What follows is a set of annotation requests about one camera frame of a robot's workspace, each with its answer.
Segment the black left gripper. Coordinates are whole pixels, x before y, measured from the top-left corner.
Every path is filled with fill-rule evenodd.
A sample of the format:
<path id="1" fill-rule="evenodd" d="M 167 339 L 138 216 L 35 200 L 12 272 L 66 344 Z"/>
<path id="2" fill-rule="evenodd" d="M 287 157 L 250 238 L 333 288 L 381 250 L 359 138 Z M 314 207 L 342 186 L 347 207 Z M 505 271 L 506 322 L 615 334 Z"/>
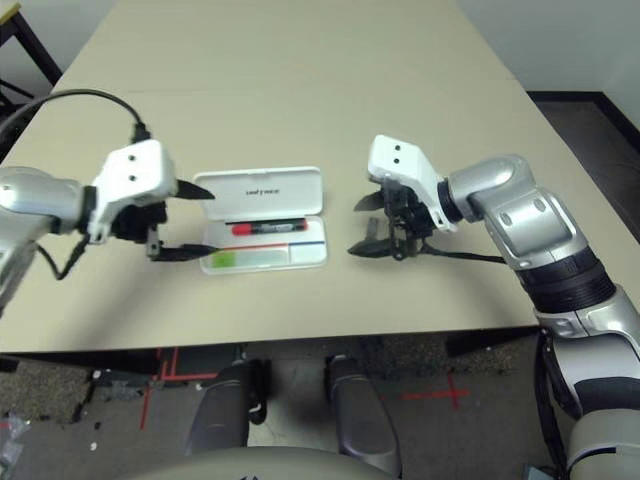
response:
<path id="1" fill-rule="evenodd" d="M 209 190 L 186 180 L 177 182 L 176 198 L 185 200 L 214 200 Z M 185 262 L 200 259 L 216 253 L 218 248 L 202 244 L 182 244 L 178 247 L 164 247 L 159 239 L 158 228 L 167 222 L 165 202 L 144 207 L 128 206 L 113 222 L 113 236 L 146 246 L 146 254 L 154 262 Z"/>

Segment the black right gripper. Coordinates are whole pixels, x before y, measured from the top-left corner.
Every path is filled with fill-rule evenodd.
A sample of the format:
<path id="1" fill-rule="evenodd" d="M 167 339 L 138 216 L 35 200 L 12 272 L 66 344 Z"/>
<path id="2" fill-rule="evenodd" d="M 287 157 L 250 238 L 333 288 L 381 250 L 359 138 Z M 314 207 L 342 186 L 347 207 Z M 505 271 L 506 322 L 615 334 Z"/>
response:
<path id="1" fill-rule="evenodd" d="M 356 257 L 393 257 L 404 260 L 415 257 L 423 242 L 434 231 L 434 222 L 427 207 L 409 187 L 393 179 L 384 179 L 382 190 L 365 195 L 354 211 L 376 211 L 384 208 L 389 220 L 389 238 L 364 239 L 348 249 Z"/>

